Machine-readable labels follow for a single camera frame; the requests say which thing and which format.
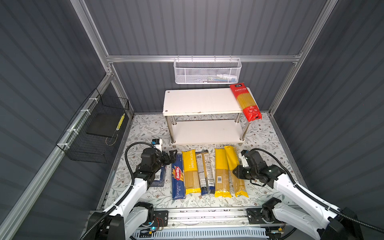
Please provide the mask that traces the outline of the red spaghetti bag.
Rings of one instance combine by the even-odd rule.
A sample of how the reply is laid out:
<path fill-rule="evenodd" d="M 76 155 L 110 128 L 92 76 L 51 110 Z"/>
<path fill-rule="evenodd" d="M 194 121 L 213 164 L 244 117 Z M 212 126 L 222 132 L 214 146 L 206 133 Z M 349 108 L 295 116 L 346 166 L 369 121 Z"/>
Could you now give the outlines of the red spaghetti bag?
<path fill-rule="evenodd" d="M 244 83 L 230 85 L 230 89 L 249 123 L 262 119 L 258 105 Z"/>

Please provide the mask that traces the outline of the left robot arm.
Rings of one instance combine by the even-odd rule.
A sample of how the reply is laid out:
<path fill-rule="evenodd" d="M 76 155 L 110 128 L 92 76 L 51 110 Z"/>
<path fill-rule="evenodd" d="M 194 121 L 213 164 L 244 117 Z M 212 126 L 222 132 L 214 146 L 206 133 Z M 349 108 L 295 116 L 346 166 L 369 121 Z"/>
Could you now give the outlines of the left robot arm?
<path fill-rule="evenodd" d="M 154 182 L 156 173 L 163 166 L 176 162 L 177 151 L 166 153 L 162 150 L 162 144 L 162 139 L 153 139 L 151 143 L 136 142 L 126 148 L 124 159 L 131 183 L 103 212 L 91 215 L 81 240 L 133 240 L 132 234 L 137 228 L 154 220 L 153 204 L 141 202 L 140 198 Z M 147 148 L 141 154 L 141 163 L 133 171 L 128 160 L 128 151 L 136 145 L 145 145 Z"/>

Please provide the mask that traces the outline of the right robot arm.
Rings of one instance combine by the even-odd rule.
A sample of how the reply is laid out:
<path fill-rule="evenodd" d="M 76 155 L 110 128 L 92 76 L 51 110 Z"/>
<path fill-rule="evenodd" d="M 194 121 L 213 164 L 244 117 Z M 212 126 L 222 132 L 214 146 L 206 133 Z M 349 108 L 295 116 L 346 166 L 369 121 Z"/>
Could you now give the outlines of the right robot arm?
<path fill-rule="evenodd" d="M 269 186 L 279 191 L 302 208 L 298 211 L 271 198 L 262 205 L 264 222 L 287 223 L 314 240 L 362 240 L 362 227 L 384 232 L 380 227 L 360 221 L 349 208 L 340 209 L 297 183 L 281 162 L 267 165 L 261 152 L 259 148 L 241 151 L 237 162 L 229 164 L 230 171 L 238 179 L 249 180 L 251 184 L 259 181 L 260 187 Z"/>

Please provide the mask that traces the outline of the dark blue pasta box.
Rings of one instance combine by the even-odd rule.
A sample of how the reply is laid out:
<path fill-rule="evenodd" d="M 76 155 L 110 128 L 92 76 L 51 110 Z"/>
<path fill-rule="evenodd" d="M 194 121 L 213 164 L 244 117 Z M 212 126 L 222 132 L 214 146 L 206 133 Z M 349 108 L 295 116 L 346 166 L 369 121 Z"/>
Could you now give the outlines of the dark blue pasta box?
<path fill-rule="evenodd" d="M 156 173 L 155 178 L 150 187 L 152 188 L 158 188 L 158 187 L 164 187 L 165 185 L 165 178 L 166 178 L 166 167 L 162 166 Z"/>

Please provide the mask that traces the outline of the white two-tier shelf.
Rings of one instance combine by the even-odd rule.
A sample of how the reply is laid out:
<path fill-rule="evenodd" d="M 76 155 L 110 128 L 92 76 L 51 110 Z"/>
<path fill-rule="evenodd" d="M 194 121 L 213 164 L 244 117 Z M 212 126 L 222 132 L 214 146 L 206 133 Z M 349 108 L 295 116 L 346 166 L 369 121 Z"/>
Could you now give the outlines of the white two-tier shelf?
<path fill-rule="evenodd" d="M 180 116 L 235 114 L 229 120 L 176 121 Z M 163 115 L 172 145 L 242 144 L 250 123 L 241 126 L 243 115 L 231 89 L 167 90 Z"/>

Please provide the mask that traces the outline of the yellow spaghetti bag label up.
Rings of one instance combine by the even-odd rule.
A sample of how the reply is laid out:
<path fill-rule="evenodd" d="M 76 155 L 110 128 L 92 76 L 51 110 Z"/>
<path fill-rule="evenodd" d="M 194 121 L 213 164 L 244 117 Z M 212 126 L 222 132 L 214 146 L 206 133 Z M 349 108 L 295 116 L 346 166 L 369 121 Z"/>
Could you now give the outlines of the yellow spaghetti bag label up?
<path fill-rule="evenodd" d="M 231 198 L 229 165 L 225 149 L 215 149 L 215 197 Z"/>

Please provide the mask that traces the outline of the blue Barilla spaghetti box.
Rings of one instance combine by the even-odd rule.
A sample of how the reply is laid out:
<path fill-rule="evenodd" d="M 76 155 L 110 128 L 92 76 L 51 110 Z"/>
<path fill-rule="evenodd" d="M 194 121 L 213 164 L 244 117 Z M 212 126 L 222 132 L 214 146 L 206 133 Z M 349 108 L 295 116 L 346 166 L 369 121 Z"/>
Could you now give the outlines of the blue Barilla spaghetti box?
<path fill-rule="evenodd" d="M 183 155 L 176 154 L 176 161 L 172 164 L 172 198 L 181 200 L 186 197 Z"/>

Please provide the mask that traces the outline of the clear blue spaghetti bag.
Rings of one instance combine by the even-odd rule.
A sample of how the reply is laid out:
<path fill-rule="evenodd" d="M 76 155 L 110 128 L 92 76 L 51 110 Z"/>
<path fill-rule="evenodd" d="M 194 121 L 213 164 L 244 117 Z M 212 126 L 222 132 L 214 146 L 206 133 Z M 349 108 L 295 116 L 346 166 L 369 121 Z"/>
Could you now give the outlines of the clear blue spaghetti bag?
<path fill-rule="evenodd" d="M 215 179 L 208 150 L 196 153 L 202 196 L 215 193 Z"/>

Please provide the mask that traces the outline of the yellow Pastatime spaghetti bag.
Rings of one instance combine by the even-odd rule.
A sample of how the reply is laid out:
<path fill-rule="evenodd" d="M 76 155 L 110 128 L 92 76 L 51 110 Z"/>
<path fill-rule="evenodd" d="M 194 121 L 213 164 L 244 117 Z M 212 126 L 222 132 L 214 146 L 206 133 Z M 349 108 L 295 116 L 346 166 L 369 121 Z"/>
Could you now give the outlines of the yellow Pastatime spaghetti bag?
<path fill-rule="evenodd" d="M 201 193 L 196 150 L 182 152 L 186 195 Z"/>

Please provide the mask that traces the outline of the yellow marker pen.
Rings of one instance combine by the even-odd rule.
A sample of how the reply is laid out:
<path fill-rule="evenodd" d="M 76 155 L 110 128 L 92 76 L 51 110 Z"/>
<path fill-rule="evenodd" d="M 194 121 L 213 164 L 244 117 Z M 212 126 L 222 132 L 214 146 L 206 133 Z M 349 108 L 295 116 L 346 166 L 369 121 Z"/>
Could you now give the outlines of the yellow marker pen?
<path fill-rule="evenodd" d="M 117 127 L 116 127 L 116 131 L 119 131 L 119 130 L 121 129 L 121 126 L 122 126 L 122 124 L 123 124 L 123 122 L 124 122 L 125 116 L 126 116 L 126 114 L 124 113 L 124 114 L 120 117 L 120 120 L 119 120 L 118 125 L 117 125 Z"/>

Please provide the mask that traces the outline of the pens in white basket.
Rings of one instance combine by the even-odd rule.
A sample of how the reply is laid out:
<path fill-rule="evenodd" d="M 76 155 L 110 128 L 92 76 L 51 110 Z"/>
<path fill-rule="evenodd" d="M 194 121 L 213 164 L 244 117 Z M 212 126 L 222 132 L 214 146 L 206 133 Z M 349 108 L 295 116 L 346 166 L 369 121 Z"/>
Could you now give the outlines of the pens in white basket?
<path fill-rule="evenodd" d="M 205 76 L 197 79 L 198 83 L 237 83 L 238 77 L 234 75 L 216 75 L 216 76 Z"/>

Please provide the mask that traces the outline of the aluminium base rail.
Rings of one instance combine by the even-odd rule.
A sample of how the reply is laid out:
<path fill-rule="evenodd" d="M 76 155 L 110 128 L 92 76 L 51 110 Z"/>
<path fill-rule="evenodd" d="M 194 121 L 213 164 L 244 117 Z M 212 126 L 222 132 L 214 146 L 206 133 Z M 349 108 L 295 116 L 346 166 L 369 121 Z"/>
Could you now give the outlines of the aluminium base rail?
<path fill-rule="evenodd" d="M 198 228 L 242 228 L 272 227 L 280 223 L 266 224 L 262 220 L 251 223 L 247 209 L 261 210 L 261 207 L 209 207 L 209 208 L 154 208 L 156 227 L 164 229 L 198 229 Z"/>

